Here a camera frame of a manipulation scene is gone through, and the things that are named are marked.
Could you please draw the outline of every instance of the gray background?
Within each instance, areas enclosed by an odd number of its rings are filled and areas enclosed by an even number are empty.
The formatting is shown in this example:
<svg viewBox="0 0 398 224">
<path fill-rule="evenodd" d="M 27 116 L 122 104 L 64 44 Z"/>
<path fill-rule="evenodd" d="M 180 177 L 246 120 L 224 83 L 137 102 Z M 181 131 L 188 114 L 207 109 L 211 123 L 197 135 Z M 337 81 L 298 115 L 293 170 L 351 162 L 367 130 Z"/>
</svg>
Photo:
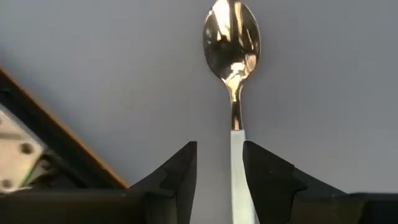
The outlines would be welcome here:
<svg viewBox="0 0 398 224">
<path fill-rule="evenodd" d="M 247 0 L 262 58 L 248 139 L 342 190 L 398 190 L 398 1 Z M 231 223 L 213 0 L 2 0 L 0 63 L 129 183 L 198 141 L 192 223 Z"/>
</svg>

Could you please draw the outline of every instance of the spoon handle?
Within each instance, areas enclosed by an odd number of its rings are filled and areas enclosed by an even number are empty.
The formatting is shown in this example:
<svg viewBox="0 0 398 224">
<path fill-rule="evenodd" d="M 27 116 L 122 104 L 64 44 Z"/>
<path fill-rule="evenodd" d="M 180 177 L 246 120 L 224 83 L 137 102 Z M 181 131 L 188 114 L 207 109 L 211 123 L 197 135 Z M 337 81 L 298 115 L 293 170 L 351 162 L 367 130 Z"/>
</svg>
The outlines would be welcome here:
<svg viewBox="0 0 398 224">
<path fill-rule="evenodd" d="M 233 224 L 255 224 L 256 211 L 243 165 L 244 130 L 231 131 L 231 194 Z"/>
</svg>

